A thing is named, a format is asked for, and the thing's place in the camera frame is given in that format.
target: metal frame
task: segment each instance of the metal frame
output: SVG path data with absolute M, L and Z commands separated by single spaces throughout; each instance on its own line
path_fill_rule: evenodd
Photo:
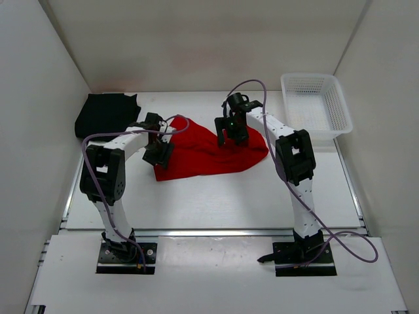
M 77 181 L 79 180 L 79 177 L 80 177 L 80 174 L 81 174 L 82 165 L 83 165 L 83 155 L 80 154 L 79 163 L 78 163 L 78 166 L 76 168 L 76 172 L 75 172 L 74 177 L 73 177 L 73 182 L 71 183 L 71 187 L 70 187 L 70 191 L 69 191 L 69 194 L 68 194 L 68 197 L 67 197 L 67 201 L 65 203 L 63 218 L 68 217 L 69 210 L 70 210 L 70 207 L 71 207 L 71 202 L 73 201 L 73 195 L 74 195 L 74 191 L 76 189 Z
M 352 201 L 354 202 L 356 212 L 358 214 L 358 217 L 362 218 L 363 214 L 362 214 L 361 205 L 359 204 L 359 200 L 358 200 L 358 197 L 356 195 L 354 185 L 352 184 L 352 180 L 349 176 L 348 167 L 346 166 L 346 162 L 345 162 L 345 159 L 342 155 L 342 151 L 340 150 L 339 143 L 338 143 L 337 139 L 334 139 L 333 141 L 335 142 L 336 150 L 338 152 L 339 159 L 340 159 L 340 164 L 342 165 L 342 169 L 343 169 L 343 172 L 344 172 L 345 177 L 346 177 L 346 182 L 348 183 L 349 191 L 351 193 Z

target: white table surface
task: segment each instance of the white table surface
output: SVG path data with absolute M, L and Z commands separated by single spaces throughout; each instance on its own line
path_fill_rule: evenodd
M 336 241 L 332 277 L 275 277 L 256 259 L 272 252 L 270 237 L 158 239 L 154 275 L 95 273 L 100 233 L 52 237 L 31 303 L 45 314 L 390 314 L 406 310 L 381 239 L 375 264 L 356 260 Z M 360 238 L 343 242 L 365 258 Z
M 169 117 L 183 114 L 215 133 L 226 92 L 138 93 L 138 120 L 147 112 Z M 262 101 L 262 92 L 246 92 Z M 268 112 L 285 122 L 281 92 L 269 92 Z M 332 228 L 357 228 L 359 219 L 333 142 L 314 147 L 317 168 L 313 197 L 316 212 Z M 142 160 L 144 150 L 126 163 L 122 198 L 135 229 L 292 228 L 291 198 L 268 155 L 241 173 L 156 182 L 153 168 Z M 67 229 L 103 229 L 96 208 L 77 182 Z

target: white wall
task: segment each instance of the white wall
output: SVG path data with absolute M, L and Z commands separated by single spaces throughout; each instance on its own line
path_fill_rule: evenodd
M 0 313 L 13 314 L 58 229 L 89 89 L 38 1 L 0 3 Z
M 365 4 L 41 1 L 97 92 L 229 90 L 253 77 L 278 90 L 286 72 L 332 74 Z
M 367 224 L 419 312 L 419 1 L 373 1 L 337 77 L 354 122 L 339 138 Z

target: cable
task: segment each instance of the cable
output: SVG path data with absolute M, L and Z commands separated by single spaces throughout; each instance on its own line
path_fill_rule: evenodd
M 272 157 L 272 160 L 274 161 L 274 164 L 275 164 L 276 173 L 278 174 L 278 176 L 280 177 L 280 179 L 285 183 L 285 185 L 287 186 L 287 188 L 290 191 L 290 193 L 300 202 L 300 204 L 311 215 L 313 215 L 313 217 L 315 219 L 317 219 L 317 221 L 320 223 L 320 225 L 330 234 L 330 238 L 322 245 L 321 249 L 319 250 L 319 253 L 313 259 L 309 260 L 308 262 L 304 262 L 304 263 L 300 263 L 300 264 L 292 264 L 292 265 L 284 265 L 284 266 L 276 266 L 276 267 L 277 268 L 294 268 L 294 267 L 300 267 L 300 266 L 308 266 L 310 263 L 312 263 L 315 259 L 317 259 L 317 257 L 319 257 L 323 253 L 323 251 L 326 249 L 327 244 L 332 239 L 335 239 L 336 241 L 338 241 L 338 243 L 345 250 L 347 250 L 352 256 L 356 257 L 358 260 L 360 260 L 362 262 L 365 262 L 365 263 L 375 263 L 378 260 L 378 251 L 377 251 L 377 248 L 374 246 L 374 243 L 372 243 L 370 239 L 368 239 L 367 237 L 365 237 L 362 234 L 359 234 L 359 233 L 354 232 L 354 231 L 349 231 L 349 230 L 347 230 L 347 231 L 340 231 L 340 232 L 337 232 L 337 233 L 334 234 L 332 232 L 332 230 L 330 230 L 330 228 L 328 228 L 325 225 L 325 223 L 316 215 L 316 213 L 313 212 L 313 210 L 301 198 L 299 198 L 299 196 L 297 195 L 297 193 L 291 188 L 291 186 L 289 185 L 289 183 L 286 181 L 286 179 L 285 179 L 285 171 L 283 170 L 283 166 L 275 158 L 275 154 L 274 154 L 274 151 L 272 150 L 272 145 L 270 144 L 270 139 L 269 139 L 269 135 L 268 135 L 269 134 L 269 132 L 268 132 L 268 126 L 266 124 L 266 99 L 267 99 L 267 90 L 266 90 L 265 84 L 261 80 L 257 80 L 257 79 L 245 80 L 244 82 L 241 82 L 239 85 L 235 86 L 231 90 L 231 92 L 228 93 L 228 96 L 231 95 L 238 87 L 240 87 L 241 85 L 246 84 L 248 82 L 257 82 L 263 88 L 263 104 L 262 104 L 263 128 L 264 128 L 264 132 L 265 132 L 266 142 L 268 143 L 269 153 L 270 153 L 270 156 Z M 337 236 L 339 236 L 341 234 L 352 234 L 354 236 L 358 236 L 358 237 L 364 239 L 373 248 L 375 257 L 372 260 L 367 260 L 366 258 L 363 258 L 363 257 L 359 256 L 358 254 L 356 254 L 355 252 L 353 252 L 353 250 L 351 250 L 349 247 L 347 247 L 337 237 Z
M 189 119 L 188 118 L 185 118 L 184 116 L 181 116 L 180 114 L 178 114 L 176 116 L 180 116 L 180 117 L 184 118 L 186 120 L 186 123 L 187 123 L 187 125 L 182 130 L 179 130 L 179 131 L 174 131 L 174 132 L 161 132 L 161 131 L 153 131 L 153 130 L 136 130 L 136 131 L 124 131 L 124 132 L 116 132 L 116 133 L 97 133 L 97 134 L 89 135 L 81 143 L 81 152 L 82 152 L 82 155 L 83 155 L 83 158 L 84 158 L 84 162 L 86 164 L 87 170 L 89 171 L 89 174 L 92 176 L 93 183 L 94 183 L 96 189 L 98 190 L 98 193 L 100 195 L 100 200 L 102 201 L 103 206 L 105 207 L 107 218 L 109 219 L 109 223 L 111 224 L 111 227 L 113 228 L 113 231 L 115 231 L 115 233 L 121 239 L 123 239 L 123 240 L 125 240 L 125 241 L 127 241 L 127 242 L 129 242 L 129 243 L 131 243 L 131 244 L 133 244 L 133 245 L 136 246 L 136 248 L 139 251 L 140 259 L 143 260 L 144 271 L 146 269 L 146 267 L 145 267 L 145 257 L 144 257 L 144 252 L 141 249 L 140 245 L 137 242 L 132 241 L 131 239 L 129 239 L 129 238 L 125 237 L 124 235 L 122 235 L 119 232 L 119 230 L 117 229 L 117 227 L 115 226 L 115 223 L 114 223 L 113 218 L 112 218 L 112 215 L 111 215 L 111 211 L 109 210 L 109 204 L 106 201 L 105 194 L 103 193 L 103 190 L 100 187 L 98 178 L 95 176 L 94 170 L 92 168 L 92 165 L 90 165 L 90 161 L 89 161 L 89 159 L 87 157 L 87 153 L 86 153 L 87 143 L 91 139 L 94 139 L 94 138 L 97 138 L 97 137 L 120 136 L 120 135 L 128 135 L 128 134 L 133 134 L 133 133 L 134 134 L 153 133 L 153 134 L 159 134 L 159 135 L 176 135 L 176 134 L 179 134 L 179 133 L 182 133 L 182 132 L 186 131 L 186 129 L 189 128 Z

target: white enclosure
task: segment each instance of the white enclosure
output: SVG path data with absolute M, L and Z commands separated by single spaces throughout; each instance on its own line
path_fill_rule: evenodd
M 0 0 L 0 313 L 419 313 L 418 29 L 417 0 Z M 123 200 L 137 236 L 160 245 L 156 275 L 96 275 L 103 227 L 74 136 L 88 93 L 137 92 L 139 120 L 181 113 L 214 131 L 246 79 L 283 119 L 280 77 L 294 72 L 340 81 L 354 130 L 314 143 L 314 203 L 335 231 L 367 234 L 365 217 L 378 262 L 332 242 L 338 276 L 275 278 L 255 262 L 292 239 L 272 160 L 158 184 L 139 153 Z

